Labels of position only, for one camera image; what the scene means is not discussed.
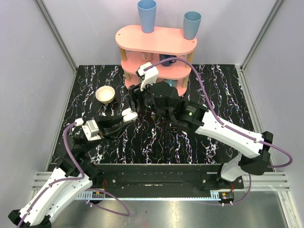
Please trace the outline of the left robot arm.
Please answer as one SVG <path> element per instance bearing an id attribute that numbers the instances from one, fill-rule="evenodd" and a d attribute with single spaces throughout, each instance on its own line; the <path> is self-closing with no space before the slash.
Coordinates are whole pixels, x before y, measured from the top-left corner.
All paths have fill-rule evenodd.
<path id="1" fill-rule="evenodd" d="M 108 195 L 104 172 L 85 158 L 85 154 L 102 140 L 118 138 L 137 117 L 135 112 L 124 111 L 118 117 L 75 119 L 63 132 L 64 153 L 49 179 L 29 203 L 10 212 L 9 220 L 18 228 L 50 228 L 59 214 L 82 193 L 92 193 L 85 198 L 90 206 L 100 202 Z"/>

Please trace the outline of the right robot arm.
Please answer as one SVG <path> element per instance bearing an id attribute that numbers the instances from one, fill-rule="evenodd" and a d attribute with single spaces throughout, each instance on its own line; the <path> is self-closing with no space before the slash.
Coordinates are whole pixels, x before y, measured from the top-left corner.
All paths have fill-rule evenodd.
<path id="1" fill-rule="evenodd" d="M 221 164 L 217 175 L 211 179 L 210 183 L 217 189 L 227 188 L 246 173 L 260 176 L 268 169 L 272 133 L 247 131 L 216 117 L 210 109 L 196 102 L 183 101 L 177 89 L 163 81 L 144 88 L 140 84 L 131 85 L 127 98 L 133 111 L 152 111 L 166 119 L 174 130 L 213 138 L 239 152 L 234 159 Z"/>

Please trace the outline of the white earbud case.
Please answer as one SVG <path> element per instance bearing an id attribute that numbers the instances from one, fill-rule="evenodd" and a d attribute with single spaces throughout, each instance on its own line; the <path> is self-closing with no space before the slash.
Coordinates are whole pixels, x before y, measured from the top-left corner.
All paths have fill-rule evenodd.
<path id="1" fill-rule="evenodd" d="M 138 114 L 134 112 L 131 108 L 127 108 L 122 111 L 122 116 L 123 121 L 126 123 L 135 120 L 138 117 Z"/>

